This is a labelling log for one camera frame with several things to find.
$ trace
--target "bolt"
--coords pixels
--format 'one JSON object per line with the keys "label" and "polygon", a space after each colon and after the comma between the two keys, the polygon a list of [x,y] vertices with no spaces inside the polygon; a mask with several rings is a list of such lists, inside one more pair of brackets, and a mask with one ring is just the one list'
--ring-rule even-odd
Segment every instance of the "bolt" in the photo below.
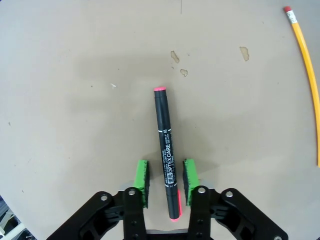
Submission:
{"label": "bolt", "polygon": [[129,195],[135,195],[136,194],[136,191],[135,190],[133,190],[133,189],[131,189],[130,191],[129,191]]}
{"label": "bolt", "polygon": [[101,199],[101,201],[105,201],[105,200],[108,199],[108,196],[107,196],[107,195],[102,195],[102,196],[100,197],[100,199]]}
{"label": "bolt", "polygon": [[200,187],[198,189],[198,193],[200,193],[200,194],[204,194],[205,192],[206,192],[206,189],[204,189],[203,187]]}
{"label": "bolt", "polygon": [[234,194],[232,193],[232,191],[227,191],[225,193],[225,195],[228,197],[228,198],[232,198],[234,196]]}

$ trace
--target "beige table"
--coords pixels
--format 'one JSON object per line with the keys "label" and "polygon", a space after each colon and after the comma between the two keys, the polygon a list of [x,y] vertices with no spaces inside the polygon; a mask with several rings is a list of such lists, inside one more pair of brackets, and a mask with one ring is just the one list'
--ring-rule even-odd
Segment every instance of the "beige table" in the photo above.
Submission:
{"label": "beige table", "polygon": [[[44,240],[148,159],[147,228],[187,228],[188,208],[177,223],[167,213],[152,91],[164,85],[180,189],[194,158],[200,178],[237,188],[291,240],[320,237],[314,111],[288,4],[320,78],[316,0],[2,0],[1,196]],[[233,239],[215,221],[211,236]]]}

